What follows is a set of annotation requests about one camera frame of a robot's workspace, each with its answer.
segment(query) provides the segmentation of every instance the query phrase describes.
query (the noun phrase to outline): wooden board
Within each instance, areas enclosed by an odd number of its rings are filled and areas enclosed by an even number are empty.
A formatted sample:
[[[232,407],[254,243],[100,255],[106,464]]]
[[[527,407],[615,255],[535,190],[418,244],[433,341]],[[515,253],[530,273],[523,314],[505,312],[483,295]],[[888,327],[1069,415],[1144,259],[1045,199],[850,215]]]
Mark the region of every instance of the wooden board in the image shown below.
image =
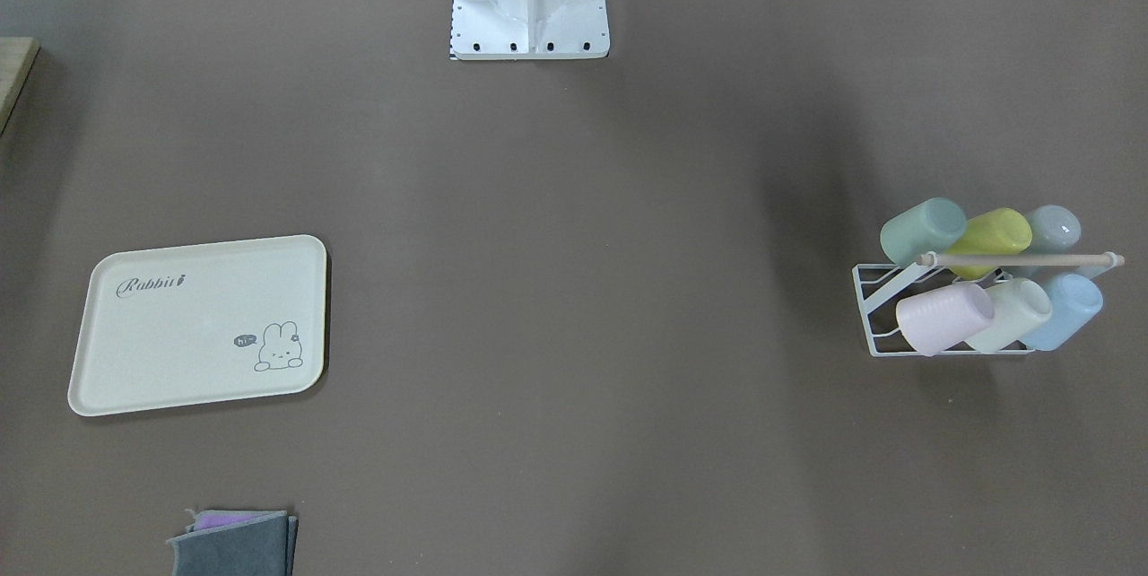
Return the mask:
[[[36,38],[0,38],[0,131],[8,123],[37,52],[40,44]]]

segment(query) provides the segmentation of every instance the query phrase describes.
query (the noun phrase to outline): white tray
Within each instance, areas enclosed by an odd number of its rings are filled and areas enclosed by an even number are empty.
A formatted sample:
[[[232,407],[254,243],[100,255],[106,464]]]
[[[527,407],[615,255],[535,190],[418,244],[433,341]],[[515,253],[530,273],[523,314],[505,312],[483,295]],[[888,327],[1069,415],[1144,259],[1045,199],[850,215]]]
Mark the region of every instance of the white tray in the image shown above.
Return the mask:
[[[84,417],[302,392],[323,374],[315,236],[133,250],[92,272],[68,404]]]

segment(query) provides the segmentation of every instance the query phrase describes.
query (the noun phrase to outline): cartoon rabbit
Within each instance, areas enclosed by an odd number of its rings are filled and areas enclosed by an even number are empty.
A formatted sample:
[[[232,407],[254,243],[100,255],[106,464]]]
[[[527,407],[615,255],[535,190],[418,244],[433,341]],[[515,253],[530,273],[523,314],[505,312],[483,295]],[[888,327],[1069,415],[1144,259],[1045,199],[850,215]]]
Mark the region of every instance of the cartoon rabbit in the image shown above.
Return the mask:
[[[263,330],[263,347],[259,348],[259,363],[255,372],[267,368],[297,368],[303,364],[303,344],[298,342],[298,327],[295,322],[271,322]]]

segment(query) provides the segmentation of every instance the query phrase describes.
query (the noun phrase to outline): folded cloth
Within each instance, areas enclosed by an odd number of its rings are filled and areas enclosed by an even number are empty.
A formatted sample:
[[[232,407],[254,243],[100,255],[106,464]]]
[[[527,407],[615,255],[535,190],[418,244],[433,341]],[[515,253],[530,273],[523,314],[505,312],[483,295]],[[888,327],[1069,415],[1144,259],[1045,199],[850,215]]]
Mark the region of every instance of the folded cloth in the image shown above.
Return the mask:
[[[290,576],[297,524],[285,511],[197,514],[192,531],[168,540],[172,576]]]

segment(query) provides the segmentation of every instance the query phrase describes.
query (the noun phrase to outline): plastic cup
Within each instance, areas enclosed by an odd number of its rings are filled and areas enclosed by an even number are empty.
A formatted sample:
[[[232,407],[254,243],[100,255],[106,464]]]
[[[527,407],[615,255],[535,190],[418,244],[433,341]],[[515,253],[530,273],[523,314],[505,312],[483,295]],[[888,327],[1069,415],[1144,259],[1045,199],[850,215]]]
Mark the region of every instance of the plastic cup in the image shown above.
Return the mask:
[[[985,293],[993,302],[993,324],[988,329],[964,340],[976,351],[992,355],[1053,318],[1053,303],[1045,289],[1031,279],[1014,278],[990,286]]]
[[[948,350],[992,322],[992,298],[972,282],[943,286],[897,303],[901,335],[923,356]]]
[[[1025,254],[1062,254],[1080,240],[1080,220],[1063,205],[1041,205],[1024,217],[1032,228],[1032,244]],[[1008,266],[1014,278],[1032,278],[1040,266]]]
[[[965,224],[960,205],[934,196],[885,221],[881,248],[894,265],[907,266],[930,250],[949,249],[964,235]]]
[[[1032,227],[1021,212],[998,208],[969,220],[961,240],[945,254],[954,256],[1015,256],[1032,244]],[[963,279],[983,278],[993,266],[951,266]]]
[[[1100,313],[1104,295],[1095,282],[1077,273],[1060,273],[1041,282],[1041,286],[1053,303],[1053,318],[1039,329],[1022,335],[1021,343],[1033,350],[1050,352]]]

